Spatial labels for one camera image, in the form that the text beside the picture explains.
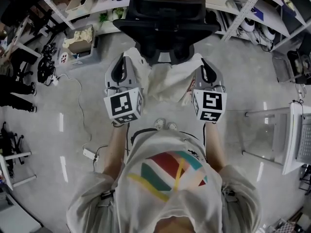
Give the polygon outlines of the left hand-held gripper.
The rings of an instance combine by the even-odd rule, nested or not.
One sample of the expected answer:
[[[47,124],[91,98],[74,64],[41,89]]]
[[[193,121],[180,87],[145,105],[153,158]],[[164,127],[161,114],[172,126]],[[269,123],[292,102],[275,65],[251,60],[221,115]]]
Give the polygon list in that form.
[[[105,106],[114,125],[140,119],[143,96],[130,57],[121,54],[105,73]]]

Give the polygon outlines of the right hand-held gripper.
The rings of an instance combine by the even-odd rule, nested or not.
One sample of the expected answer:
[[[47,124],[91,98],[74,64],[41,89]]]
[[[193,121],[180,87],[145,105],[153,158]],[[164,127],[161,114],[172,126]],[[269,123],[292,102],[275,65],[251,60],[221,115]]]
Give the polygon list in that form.
[[[227,93],[222,73],[211,62],[201,59],[192,89],[192,105],[200,121],[217,123],[226,109]]]

